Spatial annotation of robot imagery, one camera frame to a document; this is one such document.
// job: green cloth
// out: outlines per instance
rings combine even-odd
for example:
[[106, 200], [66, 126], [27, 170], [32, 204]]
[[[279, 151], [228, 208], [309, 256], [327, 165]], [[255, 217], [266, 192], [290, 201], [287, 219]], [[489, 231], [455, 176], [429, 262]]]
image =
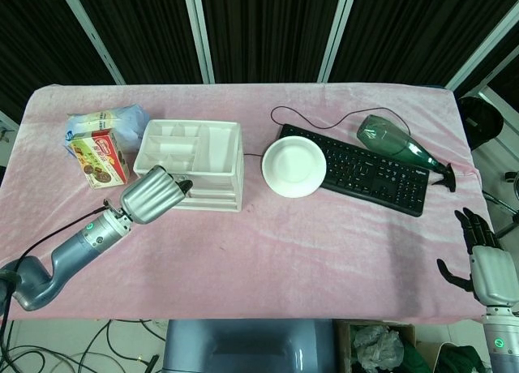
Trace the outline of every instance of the green cloth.
[[478, 373], [485, 373], [485, 366], [474, 347], [444, 347], [435, 373], [472, 373], [474, 368]]
[[422, 355], [405, 339], [400, 338], [404, 344], [404, 360], [399, 367], [393, 369], [394, 373], [432, 373]]

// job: white plastic storage box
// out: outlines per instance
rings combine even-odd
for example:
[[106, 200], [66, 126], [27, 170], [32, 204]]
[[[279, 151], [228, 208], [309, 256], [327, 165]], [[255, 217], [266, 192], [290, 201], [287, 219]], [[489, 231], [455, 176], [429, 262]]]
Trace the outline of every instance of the white plastic storage box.
[[193, 187], [176, 208], [240, 211], [243, 193], [242, 128], [236, 122], [151, 120], [133, 170], [142, 176], [162, 165]]

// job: pink tablecloth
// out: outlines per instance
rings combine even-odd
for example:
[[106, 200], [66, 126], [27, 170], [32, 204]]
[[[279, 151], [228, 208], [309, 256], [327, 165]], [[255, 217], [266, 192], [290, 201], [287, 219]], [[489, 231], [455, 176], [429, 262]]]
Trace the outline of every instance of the pink tablecloth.
[[[442, 161], [451, 161], [457, 191], [429, 186], [423, 215], [399, 212], [319, 189], [285, 199], [265, 184], [260, 159], [246, 156], [243, 210], [171, 210], [151, 225], [136, 225], [118, 245], [78, 273], [47, 307], [21, 318], [332, 317], [454, 321], [483, 308], [445, 282], [436, 258], [462, 276], [469, 271], [454, 210], [464, 206], [488, 219], [478, 171], [453, 95], [392, 84], [246, 84], [60, 87], [36, 91], [25, 111], [2, 189], [2, 262], [101, 205], [117, 202], [122, 187], [92, 190], [62, 147], [66, 114], [142, 105], [153, 118], [197, 118], [242, 124], [245, 152], [262, 153], [277, 138], [269, 113], [298, 109], [316, 124], [376, 106], [399, 113], [413, 136]], [[384, 111], [380, 115], [396, 121]], [[328, 131], [353, 144], [364, 114]], [[277, 120], [311, 129], [286, 110]], [[438, 179], [431, 175], [431, 182]], [[50, 253], [77, 229], [34, 253]]]

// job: green glass bottle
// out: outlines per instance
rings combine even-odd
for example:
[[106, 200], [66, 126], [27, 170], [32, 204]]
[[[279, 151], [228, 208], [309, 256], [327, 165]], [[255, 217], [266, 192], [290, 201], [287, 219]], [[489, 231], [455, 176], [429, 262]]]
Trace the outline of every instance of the green glass bottle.
[[369, 115], [358, 128], [357, 138], [373, 152], [442, 174], [444, 178], [435, 184], [445, 185], [451, 192], [456, 190], [451, 164], [441, 164], [421, 144], [388, 119]]

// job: silver robotic hand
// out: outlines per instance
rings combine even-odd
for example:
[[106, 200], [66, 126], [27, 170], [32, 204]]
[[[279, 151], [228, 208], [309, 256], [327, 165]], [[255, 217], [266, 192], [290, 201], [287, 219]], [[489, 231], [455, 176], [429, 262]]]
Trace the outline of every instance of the silver robotic hand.
[[[0, 302], [6, 299], [8, 285], [15, 285], [12, 296], [26, 311], [51, 302], [79, 270], [108, 250], [131, 231], [132, 222], [145, 225], [182, 201], [192, 187], [189, 180], [175, 182], [157, 165], [121, 194], [120, 209], [105, 200], [106, 210], [52, 252], [52, 276], [37, 257], [25, 257], [16, 269], [13, 261], [0, 270]], [[0, 307], [3, 314], [4, 304]]]
[[445, 280], [474, 294], [487, 308], [483, 327], [494, 373], [519, 371], [519, 281], [512, 256], [504, 251], [488, 224], [467, 208], [455, 211], [463, 228], [470, 258], [470, 279], [454, 276], [442, 259], [438, 269]]

